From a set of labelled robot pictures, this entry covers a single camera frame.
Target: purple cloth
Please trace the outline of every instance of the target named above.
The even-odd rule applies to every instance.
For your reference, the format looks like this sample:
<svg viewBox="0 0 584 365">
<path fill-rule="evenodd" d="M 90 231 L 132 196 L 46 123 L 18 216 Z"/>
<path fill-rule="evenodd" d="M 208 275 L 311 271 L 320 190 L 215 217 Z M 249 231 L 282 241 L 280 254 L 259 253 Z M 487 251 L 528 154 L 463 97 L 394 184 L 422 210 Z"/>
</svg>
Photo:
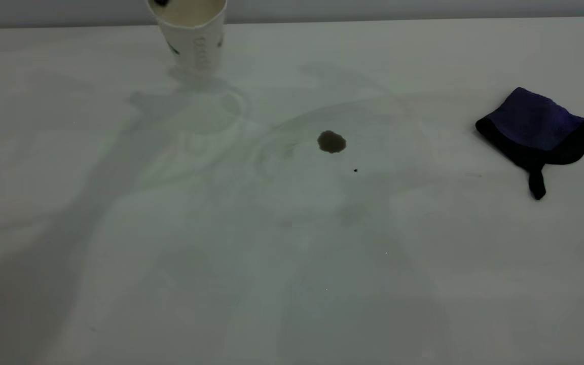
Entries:
<svg viewBox="0 0 584 365">
<path fill-rule="evenodd" d="M 515 143 L 543 151 L 553 150 L 584 122 L 551 99 L 523 88 L 515 89 L 486 118 Z"/>
</svg>

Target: white wall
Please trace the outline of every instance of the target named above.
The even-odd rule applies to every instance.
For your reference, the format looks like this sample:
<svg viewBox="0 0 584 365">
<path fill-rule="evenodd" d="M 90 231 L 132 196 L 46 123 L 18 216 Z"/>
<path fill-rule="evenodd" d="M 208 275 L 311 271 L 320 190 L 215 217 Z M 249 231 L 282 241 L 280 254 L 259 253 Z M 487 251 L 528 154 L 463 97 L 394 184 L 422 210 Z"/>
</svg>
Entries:
<svg viewBox="0 0 584 365">
<path fill-rule="evenodd" d="M 142 24 L 144 0 L 0 0 L 0 27 Z M 229 0 L 229 22 L 584 16 L 584 0 Z"/>
</svg>

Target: water stain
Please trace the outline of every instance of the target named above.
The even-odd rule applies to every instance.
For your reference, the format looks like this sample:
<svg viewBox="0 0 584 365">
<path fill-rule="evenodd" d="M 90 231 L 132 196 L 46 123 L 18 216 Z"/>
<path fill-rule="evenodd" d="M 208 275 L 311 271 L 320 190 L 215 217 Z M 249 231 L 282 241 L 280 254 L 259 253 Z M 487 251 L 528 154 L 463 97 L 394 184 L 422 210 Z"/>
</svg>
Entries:
<svg viewBox="0 0 584 365">
<path fill-rule="evenodd" d="M 346 140 L 344 137 L 333 131 L 322 132 L 317 142 L 319 143 L 320 150 L 329 153 L 342 152 L 346 148 Z"/>
</svg>

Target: coffee spill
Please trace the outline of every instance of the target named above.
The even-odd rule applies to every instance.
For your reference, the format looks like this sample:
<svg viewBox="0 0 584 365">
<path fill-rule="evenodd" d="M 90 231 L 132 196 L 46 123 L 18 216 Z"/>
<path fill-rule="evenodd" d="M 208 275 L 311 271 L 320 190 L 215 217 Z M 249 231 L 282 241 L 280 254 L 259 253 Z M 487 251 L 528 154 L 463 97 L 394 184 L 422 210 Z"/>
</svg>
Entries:
<svg viewBox="0 0 584 365">
<path fill-rule="evenodd" d="M 319 143 L 320 150 L 329 153 L 342 152 L 346 148 L 346 140 L 344 137 L 333 131 L 322 132 L 317 142 Z"/>
</svg>

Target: white table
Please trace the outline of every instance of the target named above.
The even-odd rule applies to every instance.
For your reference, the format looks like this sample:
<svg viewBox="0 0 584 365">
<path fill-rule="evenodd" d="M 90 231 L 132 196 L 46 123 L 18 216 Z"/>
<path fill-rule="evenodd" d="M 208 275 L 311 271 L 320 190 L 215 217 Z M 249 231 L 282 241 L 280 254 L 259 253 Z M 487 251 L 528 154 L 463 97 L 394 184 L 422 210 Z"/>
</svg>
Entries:
<svg viewBox="0 0 584 365">
<path fill-rule="evenodd" d="M 225 44 L 199 85 L 156 27 L 0 30 L 0 363 L 584 363 L 584 158 L 534 201 L 473 132 L 584 116 L 584 18 Z"/>
</svg>

